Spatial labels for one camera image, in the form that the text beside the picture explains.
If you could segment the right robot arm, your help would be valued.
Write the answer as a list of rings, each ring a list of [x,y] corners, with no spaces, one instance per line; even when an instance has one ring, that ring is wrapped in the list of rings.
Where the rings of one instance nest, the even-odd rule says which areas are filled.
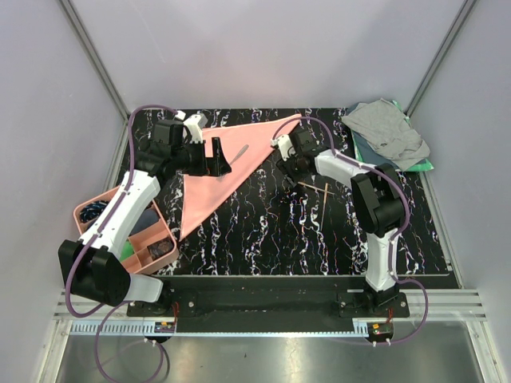
[[[354,307],[375,317],[384,314],[398,297],[396,246],[410,220],[394,168],[370,166],[326,148],[306,130],[276,136],[271,146],[279,150],[277,167],[291,184],[320,175],[351,190],[356,219],[367,239],[365,285],[355,295]]]

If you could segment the wooden chopstick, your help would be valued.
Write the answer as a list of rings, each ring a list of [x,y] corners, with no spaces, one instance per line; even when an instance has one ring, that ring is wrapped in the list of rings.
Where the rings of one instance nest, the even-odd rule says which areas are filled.
[[[330,191],[328,189],[328,184],[326,184],[326,186],[324,188],[318,188],[318,187],[316,187],[314,185],[306,184],[304,182],[298,182],[298,185],[303,186],[305,188],[310,188],[311,190],[314,190],[314,191],[317,191],[317,192],[326,193],[328,195],[334,195],[335,194],[334,192],[332,192],[332,191]]]
[[[321,221],[320,221],[320,230],[323,231],[323,224],[326,214],[326,206],[327,206],[327,197],[328,197],[328,183],[325,183],[325,187],[323,189],[323,206],[322,206],[322,214],[321,214]]]

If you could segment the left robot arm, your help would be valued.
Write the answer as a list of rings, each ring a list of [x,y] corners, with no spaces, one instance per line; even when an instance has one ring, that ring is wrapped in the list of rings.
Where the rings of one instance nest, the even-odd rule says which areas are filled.
[[[129,170],[121,186],[93,226],[79,240],[66,240],[58,249],[65,304],[73,316],[80,313],[73,308],[72,295],[99,306],[142,301],[156,316],[171,310],[172,296],[163,291],[164,283],[128,272],[121,264],[121,251],[143,211],[177,172],[211,177],[231,172],[219,137],[212,138],[212,155],[207,156],[206,122],[202,113],[161,120],[141,148],[129,141]]]

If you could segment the silver fork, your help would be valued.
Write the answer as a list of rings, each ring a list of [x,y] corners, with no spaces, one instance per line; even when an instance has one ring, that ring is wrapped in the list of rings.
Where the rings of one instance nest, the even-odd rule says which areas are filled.
[[[229,162],[229,165],[232,167],[232,165],[240,159],[240,157],[249,149],[249,145],[248,144],[245,144],[240,150],[239,152],[234,156],[234,158],[232,158],[232,160]],[[220,182],[223,180],[223,178],[225,177],[226,175],[222,175],[220,177],[217,178],[217,181]]]

